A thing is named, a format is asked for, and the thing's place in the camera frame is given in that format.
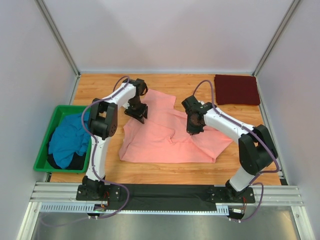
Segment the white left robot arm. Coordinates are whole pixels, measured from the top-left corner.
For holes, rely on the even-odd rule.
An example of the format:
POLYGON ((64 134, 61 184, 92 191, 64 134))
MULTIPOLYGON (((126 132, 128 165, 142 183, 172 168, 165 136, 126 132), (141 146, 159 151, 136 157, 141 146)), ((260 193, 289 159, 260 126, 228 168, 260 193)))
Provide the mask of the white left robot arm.
POLYGON ((131 79, 123 76, 122 84, 110 95, 95 98, 81 115, 81 124, 91 137, 89 167, 78 186, 78 201, 106 201, 107 185, 105 162, 111 138, 118 128, 118 111, 124 107, 124 113, 144 124, 148 118, 148 106, 140 97, 148 92, 143 79, 131 79))

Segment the pink t-shirt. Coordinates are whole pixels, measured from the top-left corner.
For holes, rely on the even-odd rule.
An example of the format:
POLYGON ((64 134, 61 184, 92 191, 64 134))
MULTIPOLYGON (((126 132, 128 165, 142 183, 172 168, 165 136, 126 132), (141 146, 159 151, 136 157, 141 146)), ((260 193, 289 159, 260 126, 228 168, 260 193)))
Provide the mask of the pink t-shirt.
POLYGON ((204 127, 204 131, 187 133, 187 115, 174 109, 176 97, 150 89, 143 103, 148 106, 147 119, 140 123, 130 119, 124 129, 119 158, 131 163, 215 163, 232 143, 222 132, 204 127))

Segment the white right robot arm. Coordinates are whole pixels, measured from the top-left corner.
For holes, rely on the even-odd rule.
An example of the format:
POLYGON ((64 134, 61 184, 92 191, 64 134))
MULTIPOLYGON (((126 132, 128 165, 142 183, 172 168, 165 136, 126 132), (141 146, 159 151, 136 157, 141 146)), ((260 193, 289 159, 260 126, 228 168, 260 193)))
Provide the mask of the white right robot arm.
POLYGON ((241 198, 260 175, 272 173, 266 170, 271 163, 276 166, 274 172, 279 171, 278 152, 266 126, 241 122, 211 102, 199 102, 194 95, 187 97, 181 104, 187 115, 188 134, 203 135, 207 127, 226 135, 238 145, 240 167, 222 190, 213 193, 215 197, 233 202, 241 198))

